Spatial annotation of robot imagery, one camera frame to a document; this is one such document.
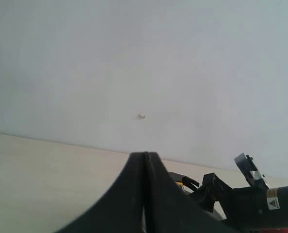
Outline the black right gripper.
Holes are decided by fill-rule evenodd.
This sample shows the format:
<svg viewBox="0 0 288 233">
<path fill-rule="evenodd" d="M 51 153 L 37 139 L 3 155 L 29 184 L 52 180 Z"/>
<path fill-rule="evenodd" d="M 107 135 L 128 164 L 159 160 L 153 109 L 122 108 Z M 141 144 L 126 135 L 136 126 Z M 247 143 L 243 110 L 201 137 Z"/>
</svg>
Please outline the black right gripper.
<svg viewBox="0 0 288 233">
<path fill-rule="evenodd" d="M 280 228 L 274 213 L 280 211 L 279 204 L 270 210 L 267 200 L 276 201 L 278 188 L 232 189 L 215 173 L 210 173 L 204 175 L 202 185 L 187 196 L 170 177 L 157 153 L 145 152 L 144 158 L 148 185 L 144 212 L 148 233 L 232 233 L 233 229 Z M 222 223 L 229 227 L 204 212 L 212 213 L 215 202 L 220 203 L 225 213 Z"/>
</svg>

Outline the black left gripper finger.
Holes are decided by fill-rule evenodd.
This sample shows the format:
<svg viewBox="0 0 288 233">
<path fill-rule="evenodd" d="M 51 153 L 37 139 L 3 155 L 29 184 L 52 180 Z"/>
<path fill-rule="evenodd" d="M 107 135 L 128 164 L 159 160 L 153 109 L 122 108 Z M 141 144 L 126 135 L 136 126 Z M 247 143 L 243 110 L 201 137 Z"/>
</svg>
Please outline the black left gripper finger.
<svg viewBox="0 0 288 233">
<path fill-rule="evenodd" d="M 140 233 L 144 195 L 144 153 L 130 154 L 108 191 L 59 233 Z"/>
</svg>

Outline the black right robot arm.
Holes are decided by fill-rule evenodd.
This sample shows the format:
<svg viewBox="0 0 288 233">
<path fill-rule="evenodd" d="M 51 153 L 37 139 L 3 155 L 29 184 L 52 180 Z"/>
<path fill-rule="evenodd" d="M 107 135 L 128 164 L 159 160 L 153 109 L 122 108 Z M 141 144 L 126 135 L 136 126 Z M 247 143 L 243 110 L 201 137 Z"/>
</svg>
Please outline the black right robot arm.
<svg viewBox="0 0 288 233">
<path fill-rule="evenodd" d="M 201 183 L 168 172 L 155 152 L 144 154 L 147 233 L 288 233 L 288 186 L 270 188 L 253 162 L 235 163 L 247 187 L 232 188 L 215 173 Z"/>
</svg>

